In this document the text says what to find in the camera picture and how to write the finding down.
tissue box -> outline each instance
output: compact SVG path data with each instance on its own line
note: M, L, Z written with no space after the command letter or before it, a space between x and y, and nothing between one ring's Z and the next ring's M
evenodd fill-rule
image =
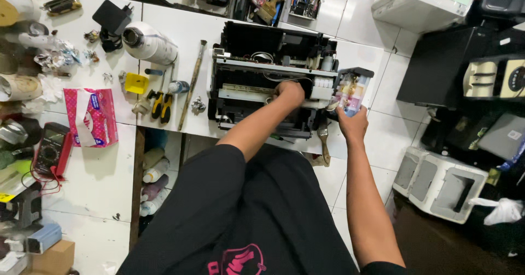
M104 148L119 141L111 89L64 88L64 99L75 147Z

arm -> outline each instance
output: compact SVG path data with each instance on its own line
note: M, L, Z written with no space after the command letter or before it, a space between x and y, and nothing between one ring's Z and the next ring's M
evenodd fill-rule
M290 112L305 100L305 91L299 83L281 82L278 97L234 126L217 144L237 147L248 162Z
M355 258L360 268L376 261L404 267L394 228L377 191L365 152L366 108L361 106L361 110L351 118L346 117L339 107L337 113L348 145L346 214Z

pink logo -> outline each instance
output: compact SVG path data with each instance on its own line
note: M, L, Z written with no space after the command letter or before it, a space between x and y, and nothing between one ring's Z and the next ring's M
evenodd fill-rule
M228 249L223 253L221 266L218 262L208 264L209 275L259 275L261 271L266 271L262 255L259 246L255 244L239 249Z

white plastic bag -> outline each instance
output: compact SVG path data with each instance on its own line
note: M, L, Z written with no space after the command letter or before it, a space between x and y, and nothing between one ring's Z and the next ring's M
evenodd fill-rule
M521 200L501 198L499 201L493 201L483 198L472 198L468 203L495 207L495 209L483 220L484 225L494 225L501 222L515 222L522 217L523 202Z

screwdriver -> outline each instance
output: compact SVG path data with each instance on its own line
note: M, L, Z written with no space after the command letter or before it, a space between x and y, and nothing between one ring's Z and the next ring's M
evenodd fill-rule
M164 86L164 78L166 77L166 72L164 72L164 75L162 75L162 83L161 83L161 89L157 93L149 93L148 97L152 98L155 97L155 103L153 104L153 109L151 109L151 118L157 119L161 116L162 112L162 87Z
M291 140L287 140L287 139L284 139L283 137L280 137L276 134L273 134L273 135L270 135L271 138L273 139L276 139L276 140L283 140L283 141L287 141L289 142L290 144L295 144L294 142L292 142Z
M171 68L170 83L173 82L173 72L174 71L175 71L175 63L173 63L173 66ZM170 122L172 101L173 101L173 95L171 94L171 91L168 90L168 93L164 96L164 105L162 106L162 113L161 113L161 124L167 124L168 122Z

